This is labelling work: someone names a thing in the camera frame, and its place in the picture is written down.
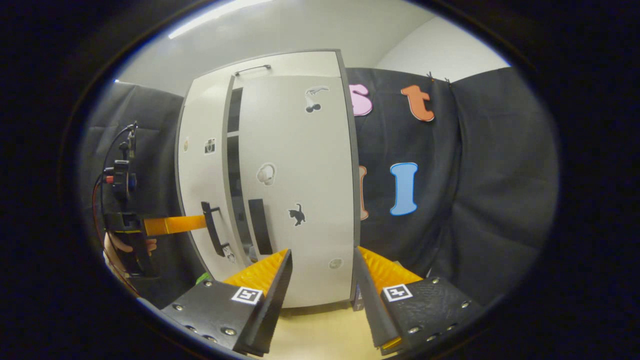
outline orange gripper pad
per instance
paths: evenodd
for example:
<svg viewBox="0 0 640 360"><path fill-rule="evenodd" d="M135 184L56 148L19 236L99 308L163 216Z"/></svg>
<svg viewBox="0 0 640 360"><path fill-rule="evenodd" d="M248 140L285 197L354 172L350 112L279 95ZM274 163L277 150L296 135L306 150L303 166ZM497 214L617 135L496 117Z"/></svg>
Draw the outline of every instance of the orange gripper pad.
<svg viewBox="0 0 640 360"><path fill-rule="evenodd" d="M273 278L276 276L280 264L282 264L282 260L287 254L287 250L276 252L268 258L252 264L223 282L229 285L262 290L266 296L271 287L271 282L273 282Z"/></svg>
<svg viewBox="0 0 640 360"><path fill-rule="evenodd" d="M369 273L371 274L371 279L373 279L373 284L376 286L378 295L382 292L382 288L386 288L387 286L410 284L411 282L422 280L418 275L415 275L384 256L360 246L358 246L358 250L360 250L364 262L369 268Z"/></svg>
<svg viewBox="0 0 640 360"><path fill-rule="evenodd" d="M207 227L204 215L192 217L171 217L145 219L147 236L183 233L195 229Z"/></svg>

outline black fabric backdrop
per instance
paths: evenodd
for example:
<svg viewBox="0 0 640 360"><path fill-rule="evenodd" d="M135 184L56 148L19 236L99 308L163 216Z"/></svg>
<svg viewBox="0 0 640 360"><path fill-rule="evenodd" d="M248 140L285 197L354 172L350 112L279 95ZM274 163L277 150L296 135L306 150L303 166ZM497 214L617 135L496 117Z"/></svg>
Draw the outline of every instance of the black fabric backdrop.
<svg viewBox="0 0 640 360"><path fill-rule="evenodd" d="M355 117L360 165L367 168L363 198L369 218L360 243L425 276L444 276L481 304L517 284L544 243L558 191L551 118L511 68L449 85L426 76L349 69L373 110ZM419 85L431 100L431 122L416 119L400 90ZM174 148L182 97L142 86L110 86L87 124L79 184L91 231L91 193L113 136L138 121L132 171L140 174L135 211L180 215ZM109 153L108 161L119 156ZM395 177L390 166L413 162L413 213L393 216ZM105 191L105 208L113 206ZM152 261L161 278L136 281L138 291L164 307L204 272L185 234L161 236Z"/></svg>

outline ceiling light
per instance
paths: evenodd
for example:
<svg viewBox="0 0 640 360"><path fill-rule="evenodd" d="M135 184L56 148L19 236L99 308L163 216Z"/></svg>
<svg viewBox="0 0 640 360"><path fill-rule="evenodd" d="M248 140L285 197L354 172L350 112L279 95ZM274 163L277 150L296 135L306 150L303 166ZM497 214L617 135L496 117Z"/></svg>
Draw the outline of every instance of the ceiling light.
<svg viewBox="0 0 640 360"><path fill-rule="evenodd" d="M202 25L207 21L217 19L222 15L228 14L230 12L233 12L242 8L246 8L247 6L266 3L269 1L272 1L272 0L235 0L235 1L232 1L231 3L224 4L223 6L215 8L209 12L206 12L201 16L198 16L197 18L189 21L185 25L179 27L173 33L169 34L169 39L173 39L179 35L182 35L187 31L195 28L196 26Z"/></svg>

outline red wire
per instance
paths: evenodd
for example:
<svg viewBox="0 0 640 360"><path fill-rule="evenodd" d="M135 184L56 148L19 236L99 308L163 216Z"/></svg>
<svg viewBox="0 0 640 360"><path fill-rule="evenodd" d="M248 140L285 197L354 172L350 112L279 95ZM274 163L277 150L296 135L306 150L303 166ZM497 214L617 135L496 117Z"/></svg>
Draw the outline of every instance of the red wire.
<svg viewBox="0 0 640 360"><path fill-rule="evenodd" d="M102 239L102 237L100 236L100 229L98 228L98 216L96 215L96 210L95 210L95 193L98 190L98 185L100 185L100 181L95 183L95 186L93 187L93 196L92 196L92 200L91 200L91 204L92 204L92 209L93 209L93 223L95 224L95 231L98 234L98 239L100 240L101 244L102 244L102 250L104 251L104 254L107 255L107 260L109 261L109 264L115 268L116 266L113 264L113 261L111 260L111 258L109 257L109 254L107 254L107 250L104 247L104 242ZM138 293L138 291L129 284L128 281L126 281L122 275L120 275L120 272L118 272L118 270L115 271L115 273L117 274L117 276L120 278L120 280L127 285L127 287L133 291L138 297L141 297L140 294Z"/></svg>

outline green object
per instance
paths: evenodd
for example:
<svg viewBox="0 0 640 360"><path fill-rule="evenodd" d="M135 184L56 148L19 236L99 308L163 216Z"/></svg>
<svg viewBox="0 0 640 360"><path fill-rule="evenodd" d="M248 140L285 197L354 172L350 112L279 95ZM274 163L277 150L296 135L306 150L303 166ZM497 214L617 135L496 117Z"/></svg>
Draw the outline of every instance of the green object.
<svg viewBox="0 0 640 360"><path fill-rule="evenodd" d="M196 285L197 285L197 284L200 284L202 281L204 281L204 280L206 280L206 279L211 279L211 275L209 275L209 273L207 273L207 272L206 272L206 273L204 273L204 274L202 274L202 275L198 278L198 280L196 280Z"/></svg>

